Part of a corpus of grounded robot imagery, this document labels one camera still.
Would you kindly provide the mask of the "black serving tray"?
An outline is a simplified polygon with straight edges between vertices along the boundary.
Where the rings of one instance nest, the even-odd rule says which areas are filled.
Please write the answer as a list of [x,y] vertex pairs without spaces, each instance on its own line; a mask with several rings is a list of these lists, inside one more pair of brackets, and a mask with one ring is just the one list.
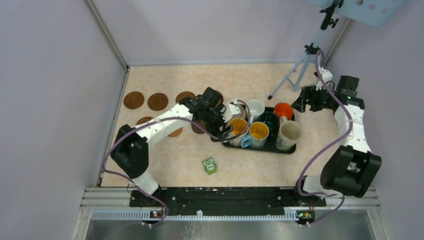
[[294,153],[297,149],[296,144],[294,144],[287,150],[280,150],[277,148],[276,141],[278,138],[279,127],[280,126],[278,125],[276,129],[272,129],[270,131],[270,134],[268,135],[266,141],[264,142],[264,145],[261,148],[251,148],[249,146],[246,148],[242,148],[241,146],[233,146],[229,142],[222,142],[221,144],[226,148],[240,149],[240,150],[246,150],[246,151],[251,150],[251,151],[269,152],[269,153],[286,154],[286,155]]

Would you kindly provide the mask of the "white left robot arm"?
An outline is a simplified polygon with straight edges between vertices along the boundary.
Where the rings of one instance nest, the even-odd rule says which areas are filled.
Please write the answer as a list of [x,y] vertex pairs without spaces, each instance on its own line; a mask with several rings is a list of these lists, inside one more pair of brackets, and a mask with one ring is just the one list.
[[211,141],[228,142],[232,140],[229,134],[233,129],[229,122],[240,114],[240,103],[242,100],[236,98],[224,104],[222,95],[208,87],[203,94],[187,96],[162,115],[143,124],[123,125],[106,156],[124,172],[122,177],[142,193],[141,200],[154,207],[160,202],[161,194],[159,184],[148,171],[150,148],[176,130],[187,125],[199,128],[200,123],[204,123],[202,131]]

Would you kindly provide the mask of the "blue mug yellow inside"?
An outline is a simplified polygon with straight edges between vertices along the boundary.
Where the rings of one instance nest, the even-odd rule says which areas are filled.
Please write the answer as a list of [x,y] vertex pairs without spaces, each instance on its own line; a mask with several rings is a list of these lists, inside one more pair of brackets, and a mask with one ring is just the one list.
[[270,134],[269,127],[263,122],[254,122],[249,127],[248,133],[241,139],[242,148],[260,149]]

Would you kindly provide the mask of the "white mug yellow inside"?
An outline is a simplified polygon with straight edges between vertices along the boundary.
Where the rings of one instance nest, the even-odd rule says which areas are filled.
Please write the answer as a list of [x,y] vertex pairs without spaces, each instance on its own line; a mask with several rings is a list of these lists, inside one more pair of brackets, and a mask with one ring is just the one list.
[[247,134],[247,131],[249,130],[249,125],[247,121],[243,118],[234,118],[229,123],[227,123],[226,126],[232,127],[232,130],[230,133],[227,134],[226,139],[238,135],[237,138],[229,140],[229,144],[235,147],[240,147],[242,138]]

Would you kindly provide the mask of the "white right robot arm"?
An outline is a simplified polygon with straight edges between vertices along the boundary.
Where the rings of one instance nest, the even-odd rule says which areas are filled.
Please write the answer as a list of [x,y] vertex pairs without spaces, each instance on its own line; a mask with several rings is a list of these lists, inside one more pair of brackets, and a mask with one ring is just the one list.
[[324,86],[325,80],[304,86],[299,97],[291,105],[303,113],[332,110],[339,137],[330,145],[337,150],[316,176],[306,176],[302,170],[293,200],[299,206],[307,206],[314,196],[345,195],[361,198],[369,189],[382,165],[380,156],[372,153],[365,136],[363,123],[364,100],[357,97],[359,78],[342,75],[336,89]]

